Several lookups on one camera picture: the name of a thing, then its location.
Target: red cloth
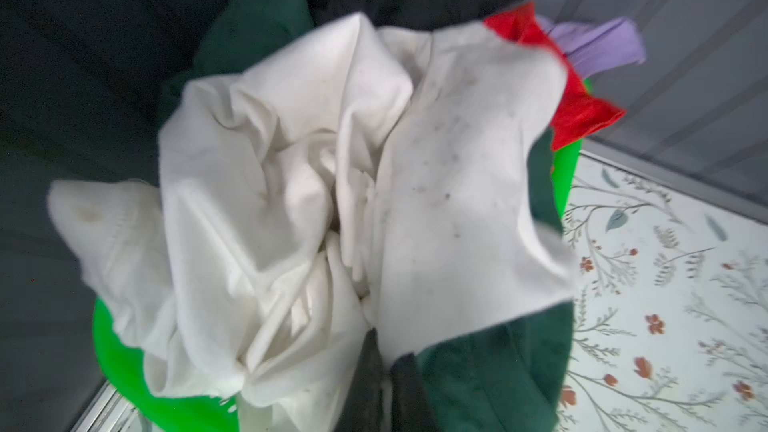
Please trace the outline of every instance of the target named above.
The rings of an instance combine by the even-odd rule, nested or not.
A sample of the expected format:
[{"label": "red cloth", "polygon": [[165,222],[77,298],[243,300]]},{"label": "red cloth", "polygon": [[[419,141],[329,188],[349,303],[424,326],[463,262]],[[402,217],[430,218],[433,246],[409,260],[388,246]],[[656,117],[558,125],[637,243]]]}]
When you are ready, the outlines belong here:
[{"label": "red cloth", "polygon": [[556,53],[568,68],[568,81],[560,105],[552,117],[552,150],[562,149],[590,134],[604,129],[624,116],[626,111],[612,103],[589,95],[581,78],[552,39],[536,24],[533,4],[507,10],[485,19],[485,25],[504,40],[541,46]]}]

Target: purple fabric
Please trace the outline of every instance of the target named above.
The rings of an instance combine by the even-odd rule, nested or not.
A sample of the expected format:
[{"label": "purple fabric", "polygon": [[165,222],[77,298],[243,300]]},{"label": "purple fabric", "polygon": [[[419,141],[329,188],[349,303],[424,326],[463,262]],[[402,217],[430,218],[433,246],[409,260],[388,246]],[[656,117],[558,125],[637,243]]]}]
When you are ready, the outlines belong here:
[{"label": "purple fabric", "polygon": [[554,24],[540,15],[536,16],[536,21],[558,44],[583,79],[629,63],[645,62],[643,36],[630,18],[619,17],[600,25],[581,22]]}]

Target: floral tablecloth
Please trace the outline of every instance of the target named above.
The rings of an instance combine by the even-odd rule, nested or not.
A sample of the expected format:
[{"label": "floral tablecloth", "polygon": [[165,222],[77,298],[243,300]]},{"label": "floral tablecloth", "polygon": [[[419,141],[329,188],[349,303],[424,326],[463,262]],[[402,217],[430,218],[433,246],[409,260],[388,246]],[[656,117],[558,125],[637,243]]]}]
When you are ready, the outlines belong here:
[{"label": "floral tablecloth", "polygon": [[586,157],[560,430],[768,429],[768,226]]}]

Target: stain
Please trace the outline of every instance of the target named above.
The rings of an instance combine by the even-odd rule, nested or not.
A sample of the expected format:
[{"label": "stain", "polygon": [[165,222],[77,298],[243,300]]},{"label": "stain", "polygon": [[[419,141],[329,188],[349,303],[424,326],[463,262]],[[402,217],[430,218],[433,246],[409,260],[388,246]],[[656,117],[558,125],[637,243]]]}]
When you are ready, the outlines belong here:
[{"label": "stain", "polygon": [[77,207],[74,214],[83,222],[98,222],[101,220],[101,212],[93,207]]}]

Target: white cloth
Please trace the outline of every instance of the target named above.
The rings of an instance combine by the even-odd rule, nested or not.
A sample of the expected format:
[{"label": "white cloth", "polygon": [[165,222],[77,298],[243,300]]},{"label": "white cloth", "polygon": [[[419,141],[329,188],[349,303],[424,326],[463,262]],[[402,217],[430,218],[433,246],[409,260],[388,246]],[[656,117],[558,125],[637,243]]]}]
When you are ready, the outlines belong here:
[{"label": "white cloth", "polygon": [[[160,133],[162,222],[135,182],[60,182],[49,209],[121,340],[148,352],[153,394],[241,391],[273,420],[328,430],[363,309],[390,364],[572,297],[576,267],[534,225],[525,168],[565,78],[480,23],[377,33],[351,15],[187,85]],[[86,234],[76,210],[93,204],[134,220]]]}]

